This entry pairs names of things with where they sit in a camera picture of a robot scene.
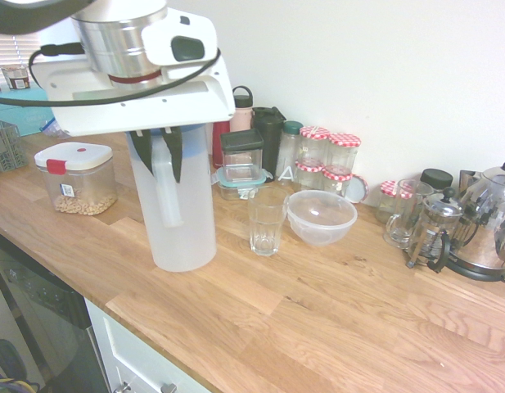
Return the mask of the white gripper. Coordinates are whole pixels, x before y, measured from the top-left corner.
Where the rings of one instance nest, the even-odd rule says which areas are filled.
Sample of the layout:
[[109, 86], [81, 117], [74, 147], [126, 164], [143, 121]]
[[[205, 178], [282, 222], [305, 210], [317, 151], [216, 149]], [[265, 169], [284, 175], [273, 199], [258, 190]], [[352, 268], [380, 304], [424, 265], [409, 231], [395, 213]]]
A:
[[[33, 72], [51, 102], [118, 98], [131, 93], [114, 87], [107, 75], [92, 70], [86, 60], [37, 63]], [[179, 126], [228, 120], [234, 111], [223, 58], [195, 78], [147, 97], [99, 106], [52, 107], [61, 129], [72, 137], [130, 131], [133, 147], [151, 174], [150, 129], [165, 127], [161, 134], [176, 183], [180, 183], [183, 162]]]

